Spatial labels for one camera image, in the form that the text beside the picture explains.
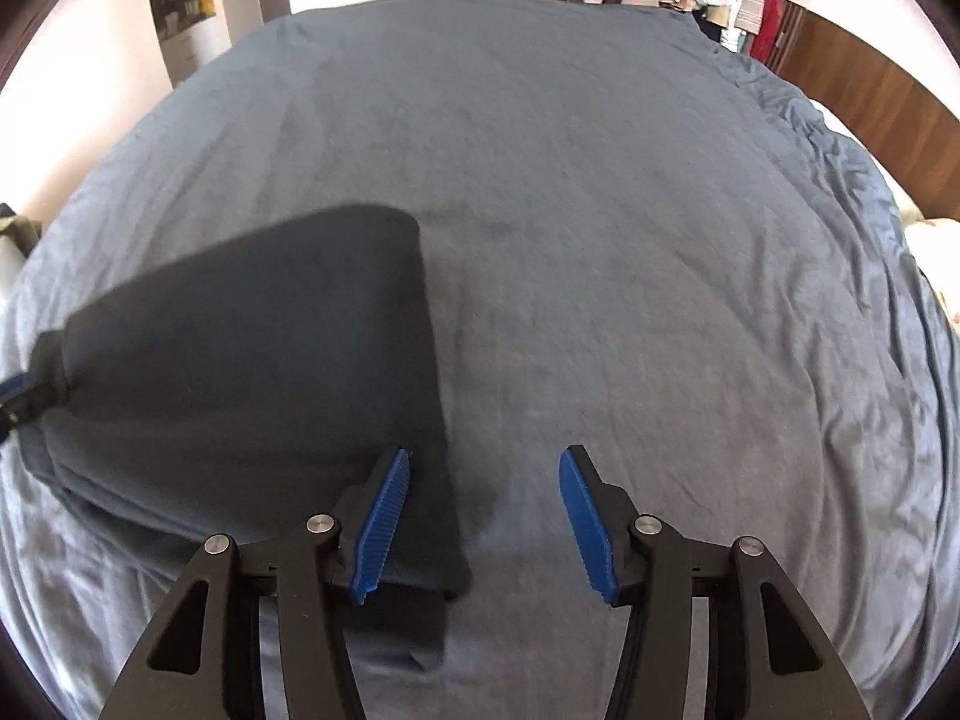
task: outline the red garment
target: red garment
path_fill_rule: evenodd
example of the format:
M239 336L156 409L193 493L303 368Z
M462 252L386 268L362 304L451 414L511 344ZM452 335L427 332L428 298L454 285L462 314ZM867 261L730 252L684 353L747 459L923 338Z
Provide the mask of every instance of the red garment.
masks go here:
M766 62L774 50L776 36L784 19L785 0L766 0L763 4L763 20L760 23L760 34L754 40L750 49L750 56L760 62Z

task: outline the dark gray cloth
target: dark gray cloth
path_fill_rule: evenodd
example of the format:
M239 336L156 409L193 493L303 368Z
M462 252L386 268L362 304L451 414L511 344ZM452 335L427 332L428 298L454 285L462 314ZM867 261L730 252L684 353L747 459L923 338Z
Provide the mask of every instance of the dark gray cloth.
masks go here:
M373 615L365 641L392 661L439 661L443 599L469 570L410 215L321 211L140 276L37 339L40 383L58 405L20 430L28 471L167 580L212 533L265 541L332 512L384 446L406 447L383 581L410 590L349 620ZM406 635L417 606L436 618L426 642Z
M346 202L421 225L474 579L437 672L358 670L368 717L603 716L626 617L589 589L560 502L571 442L690 538L762 538L874 717L904 716L960 640L960 346L860 146L687 16L299 14L199 71L88 177L27 262L3 359L131 276ZM62 529L5 457L30 522ZM144 613L130 575L72 531L61 555L0 527L42 555L11 569L24 611L5 622L25 620L38 670L88 675L64 692L94 706ZM101 587L109 614L88 600ZM700 629L694 654L691 692Z

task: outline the metal pivot screw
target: metal pivot screw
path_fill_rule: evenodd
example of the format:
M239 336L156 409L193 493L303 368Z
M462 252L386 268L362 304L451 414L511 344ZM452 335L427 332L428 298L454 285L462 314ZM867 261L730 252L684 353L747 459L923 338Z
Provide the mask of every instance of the metal pivot screw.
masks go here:
M645 536L656 536L664 529L664 524L656 519L653 514L640 514L634 521L634 527Z
M306 529L310 533L326 533L333 525L333 517L330 517L329 514L314 514L306 521Z
M222 533L219 533L217 536L210 536L210 538L203 543L203 549L205 549L209 555L219 555L220 552L226 552L229 546L230 539Z
M763 542L753 536L743 536L739 541L740 552L750 557L757 557L763 554Z

